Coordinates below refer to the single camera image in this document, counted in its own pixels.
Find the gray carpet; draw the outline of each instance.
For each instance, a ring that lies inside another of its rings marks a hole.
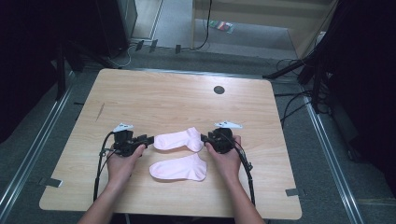
[[[277,63],[275,60],[197,51],[183,51],[180,54],[175,54],[173,49],[156,49],[149,53],[148,48],[143,48],[140,51],[131,49],[130,52],[132,62],[124,69],[150,68],[198,71],[261,78],[261,75],[268,75],[276,71]],[[128,62],[128,57],[126,54],[121,55],[118,60],[120,63]],[[85,101],[100,69],[101,65],[86,60],[84,72],[77,73],[76,84],[71,91],[64,111],[55,124],[46,145],[44,145],[20,197],[8,216],[7,223],[76,223],[81,217],[82,213],[80,212],[41,210],[38,202],[44,187],[37,185],[37,182],[43,176],[50,176],[55,168],[81,109],[81,105],[75,105],[74,102],[83,103]],[[275,93],[301,91],[295,78],[296,76],[291,73],[288,74],[288,77],[282,77],[273,82]],[[23,120],[15,133],[0,145],[0,150],[3,153],[2,158],[4,158],[0,163],[0,169],[3,171],[0,178],[1,190],[6,187],[6,184],[18,169],[26,150],[44,122],[44,117],[50,111],[55,93],[55,88],[49,91]],[[289,100],[290,97],[276,97],[280,117],[283,116],[283,110]],[[303,103],[303,99],[293,101],[289,111]],[[337,156],[343,169],[347,172],[348,181],[358,199],[389,198],[389,189],[387,189],[380,173],[370,164],[349,161],[345,153],[345,146],[331,118],[324,115],[323,119],[331,131],[330,137],[337,149]],[[286,119],[284,134],[297,188],[304,189],[306,192],[306,195],[300,198],[303,217],[297,221],[272,220],[271,223],[348,223],[349,219],[345,207],[305,108]],[[394,223],[396,221],[396,206],[394,206],[394,203],[384,205],[382,203],[367,203],[368,201],[364,200],[360,202],[361,211],[367,223]]]

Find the hand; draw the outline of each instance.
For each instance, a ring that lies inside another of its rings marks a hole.
[[[241,136],[234,135],[233,140],[241,145]],[[232,149],[225,154],[219,154],[215,151],[210,143],[205,143],[205,146],[209,154],[215,160],[216,166],[223,180],[225,182],[239,181],[238,174],[239,168],[241,166],[241,160],[239,159],[238,152],[236,152],[235,149]]]
[[[107,185],[112,188],[123,189],[132,175],[132,170],[134,169],[137,159],[143,154],[145,148],[145,145],[140,145],[134,151],[134,154],[129,157],[122,157],[115,153],[107,153]]]

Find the person's right hand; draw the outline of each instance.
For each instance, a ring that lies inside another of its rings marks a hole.
[[[233,140],[241,145],[241,136],[234,135]],[[216,162],[216,167],[227,183],[232,183],[234,181],[239,181],[239,168],[241,166],[241,160],[239,159],[239,154],[235,149],[230,150],[227,153],[219,154],[215,151],[210,143],[205,143],[207,151],[212,156],[213,160]]]

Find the black clamp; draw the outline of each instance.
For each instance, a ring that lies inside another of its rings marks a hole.
[[[154,136],[148,137],[146,134],[133,138],[134,132],[121,131],[114,133],[114,150],[115,153],[123,157],[129,157],[140,146],[145,145],[146,148],[154,143]]]
[[[216,152],[224,154],[233,149],[233,132],[229,128],[217,128],[205,136],[201,134],[201,141],[208,142]]]

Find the white tag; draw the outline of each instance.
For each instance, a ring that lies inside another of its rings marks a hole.
[[[134,125],[129,125],[129,124],[123,124],[123,123],[121,123],[121,124],[119,124],[119,126],[117,126],[114,130],[113,130],[113,133],[117,133],[117,132],[120,132],[120,131],[125,131],[125,130],[128,130],[128,129],[132,129],[134,127]]]
[[[215,123],[215,126],[220,127],[220,128],[243,128],[242,125],[232,123],[230,121],[223,121],[220,123]]]

